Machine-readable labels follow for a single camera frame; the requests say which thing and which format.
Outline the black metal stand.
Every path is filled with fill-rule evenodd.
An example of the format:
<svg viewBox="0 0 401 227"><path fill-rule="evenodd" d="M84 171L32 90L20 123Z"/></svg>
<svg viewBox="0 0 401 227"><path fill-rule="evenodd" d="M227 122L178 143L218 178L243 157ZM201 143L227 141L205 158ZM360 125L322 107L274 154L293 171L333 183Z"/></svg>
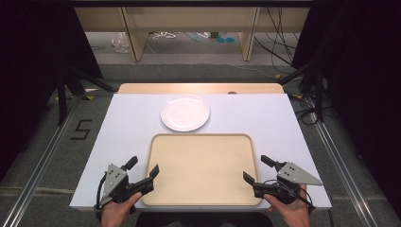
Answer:
<svg viewBox="0 0 401 227"><path fill-rule="evenodd" d="M320 69L320 62L311 60L306 65L290 73L283 79L279 79L280 85L285 85L288 82L302 76L298 90L304 94L311 90L315 92L314 110L317 119L323 122L323 72Z"/></svg>
<svg viewBox="0 0 401 227"><path fill-rule="evenodd" d="M63 67L56 75L57 80L57 92L59 98L59 123L61 126L67 117L67 102L65 88L68 88L73 96L83 96L85 90L80 83L81 80L89 81L95 86L103 89L106 92L115 92L114 87L111 85L96 79L82 70L79 70L72 66Z"/></svg>

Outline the black curtain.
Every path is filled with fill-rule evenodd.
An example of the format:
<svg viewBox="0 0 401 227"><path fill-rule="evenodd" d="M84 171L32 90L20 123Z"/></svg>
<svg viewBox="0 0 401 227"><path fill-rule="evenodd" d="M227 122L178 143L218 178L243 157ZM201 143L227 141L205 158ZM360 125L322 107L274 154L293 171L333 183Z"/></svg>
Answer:
<svg viewBox="0 0 401 227"><path fill-rule="evenodd" d="M102 74L70 0L0 0L0 181L39 124L57 76Z"/></svg>
<svg viewBox="0 0 401 227"><path fill-rule="evenodd" d="M323 52L323 76L336 111L376 183L401 218L401 0L314 0L292 66Z"/></svg>

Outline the wooden table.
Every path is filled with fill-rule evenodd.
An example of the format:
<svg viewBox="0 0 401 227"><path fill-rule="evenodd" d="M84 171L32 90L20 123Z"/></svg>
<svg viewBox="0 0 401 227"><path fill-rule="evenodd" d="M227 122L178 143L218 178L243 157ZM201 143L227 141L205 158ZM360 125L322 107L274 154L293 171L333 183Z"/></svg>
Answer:
<svg viewBox="0 0 401 227"><path fill-rule="evenodd" d="M283 94L278 83L123 83L119 94Z"/></svg>

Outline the person's left hand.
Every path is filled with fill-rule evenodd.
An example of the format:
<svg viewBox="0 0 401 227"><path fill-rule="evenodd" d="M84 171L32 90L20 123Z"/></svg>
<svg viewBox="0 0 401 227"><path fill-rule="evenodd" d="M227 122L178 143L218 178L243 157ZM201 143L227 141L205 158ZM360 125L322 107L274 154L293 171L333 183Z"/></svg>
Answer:
<svg viewBox="0 0 401 227"><path fill-rule="evenodd" d="M101 214L101 227L122 227L128 219L132 207L142 198L142 193L133 194L128 200L122 203L111 201Z"/></svg>

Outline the white round plate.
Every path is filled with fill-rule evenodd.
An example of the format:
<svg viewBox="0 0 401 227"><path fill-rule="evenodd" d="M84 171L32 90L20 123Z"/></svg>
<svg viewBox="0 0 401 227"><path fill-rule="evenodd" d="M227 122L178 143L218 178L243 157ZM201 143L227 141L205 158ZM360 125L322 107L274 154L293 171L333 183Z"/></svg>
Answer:
<svg viewBox="0 0 401 227"><path fill-rule="evenodd" d="M210 107L199 96L183 95L169 99L160 111L162 122L171 130L186 132L202 127L209 119Z"/></svg>

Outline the beige rectangular tray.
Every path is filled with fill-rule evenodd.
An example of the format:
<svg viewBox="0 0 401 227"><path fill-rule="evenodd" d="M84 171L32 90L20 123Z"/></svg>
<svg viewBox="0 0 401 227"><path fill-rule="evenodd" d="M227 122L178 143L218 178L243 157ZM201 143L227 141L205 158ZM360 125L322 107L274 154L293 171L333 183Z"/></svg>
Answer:
<svg viewBox="0 0 401 227"><path fill-rule="evenodd" d="M147 170L159 167L148 206L254 206L260 199L243 180L258 177L253 141L238 133L158 134Z"/></svg>

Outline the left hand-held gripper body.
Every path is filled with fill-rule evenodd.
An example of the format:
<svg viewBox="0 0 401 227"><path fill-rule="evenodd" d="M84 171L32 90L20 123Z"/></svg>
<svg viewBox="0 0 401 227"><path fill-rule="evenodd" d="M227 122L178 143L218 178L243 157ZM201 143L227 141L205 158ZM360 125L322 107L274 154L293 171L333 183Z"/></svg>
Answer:
<svg viewBox="0 0 401 227"><path fill-rule="evenodd" d="M100 206L109 202L122 203L139 191L134 183L129 183L129 175L125 166L110 164L106 171Z"/></svg>

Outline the person's right hand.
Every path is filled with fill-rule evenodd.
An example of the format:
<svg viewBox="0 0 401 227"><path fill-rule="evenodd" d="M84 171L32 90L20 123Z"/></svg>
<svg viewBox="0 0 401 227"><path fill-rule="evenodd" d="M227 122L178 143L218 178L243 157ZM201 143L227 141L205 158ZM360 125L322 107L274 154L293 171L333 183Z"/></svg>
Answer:
<svg viewBox="0 0 401 227"><path fill-rule="evenodd" d="M284 204L274 196L265 194L264 199L270 204L270 212L278 211L288 227L310 227L308 205L297 199L291 204Z"/></svg>

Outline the metal floor rail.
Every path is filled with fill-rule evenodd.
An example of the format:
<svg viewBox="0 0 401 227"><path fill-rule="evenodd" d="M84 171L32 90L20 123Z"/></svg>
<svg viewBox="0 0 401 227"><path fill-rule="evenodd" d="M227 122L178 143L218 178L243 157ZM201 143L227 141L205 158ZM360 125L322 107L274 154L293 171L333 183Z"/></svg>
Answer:
<svg viewBox="0 0 401 227"><path fill-rule="evenodd" d="M327 127L315 113L311 115L311 118L315 121L318 134L323 140L323 144L330 157L330 160L338 172L341 183L344 186L344 189L347 192L347 195L353 204L362 225L364 227L377 227L377 222L373 216L372 210L357 187L357 184L348 167L344 163L340 152L334 143L334 140L327 130Z"/></svg>
<svg viewBox="0 0 401 227"><path fill-rule="evenodd" d="M26 209L31 202L38 185L41 183L44 173L46 172L49 164L51 163L55 153L57 152L61 139L65 135L67 128L71 122L77 106L81 101L81 97L73 97L70 106L67 109L67 114L64 119L58 123L57 128L52 134L51 139L46 145L39 161L32 170L26 184L16 191L17 199L12 207L9 209L5 220L0 224L0 227L18 227Z"/></svg>

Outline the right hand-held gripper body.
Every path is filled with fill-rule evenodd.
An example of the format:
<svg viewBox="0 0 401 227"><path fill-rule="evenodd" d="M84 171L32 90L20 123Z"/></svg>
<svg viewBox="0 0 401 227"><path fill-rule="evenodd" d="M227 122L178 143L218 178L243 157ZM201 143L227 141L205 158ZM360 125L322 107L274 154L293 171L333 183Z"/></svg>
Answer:
<svg viewBox="0 0 401 227"><path fill-rule="evenodd" d="M300 184L323 185L323 182L294 163L275 162L277 171L278 195L276 198L284 204L293 203L300 191Z"/></svg>

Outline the white table board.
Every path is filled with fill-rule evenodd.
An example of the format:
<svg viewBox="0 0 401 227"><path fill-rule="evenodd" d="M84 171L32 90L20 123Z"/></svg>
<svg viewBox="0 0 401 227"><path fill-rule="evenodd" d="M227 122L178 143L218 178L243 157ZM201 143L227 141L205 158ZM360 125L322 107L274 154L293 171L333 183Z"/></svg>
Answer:
<svg viewBox="0 0 401 227"><path fill-rule="evenodd" d="M203 95L201 98L210 107L209 119L202 127L190 132L171 130L161 120L163 105L174 96L177 95L113 96L71 207L93 210L100 195L97 190L100 179L110 164L122 166L136 156L137 164L127 172L130 182L137 183L148 177L150 145L158 134L246 134L253 141L258 171L258 177L254 179L260 183L274 182L277 177L274 168L261 162L262 155L280 163L294 163L313 176L318 174L287 95ZM147 212L256 212L269 206L262 199L254 206L148 206L143 203L143 198L136 208Z"/></svg>

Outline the clear plastic bag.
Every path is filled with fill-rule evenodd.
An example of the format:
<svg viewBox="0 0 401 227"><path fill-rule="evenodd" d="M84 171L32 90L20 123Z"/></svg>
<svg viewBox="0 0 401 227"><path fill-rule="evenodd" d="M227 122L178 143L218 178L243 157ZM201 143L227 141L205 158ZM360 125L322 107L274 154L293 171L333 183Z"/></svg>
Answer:
<svg viewBox="0 0 401 227"><path fill-rule="evenodd" d="M117 36L112 39L112 47L117 53L127 54L131 52L125 32L119 32Z"/></svg>

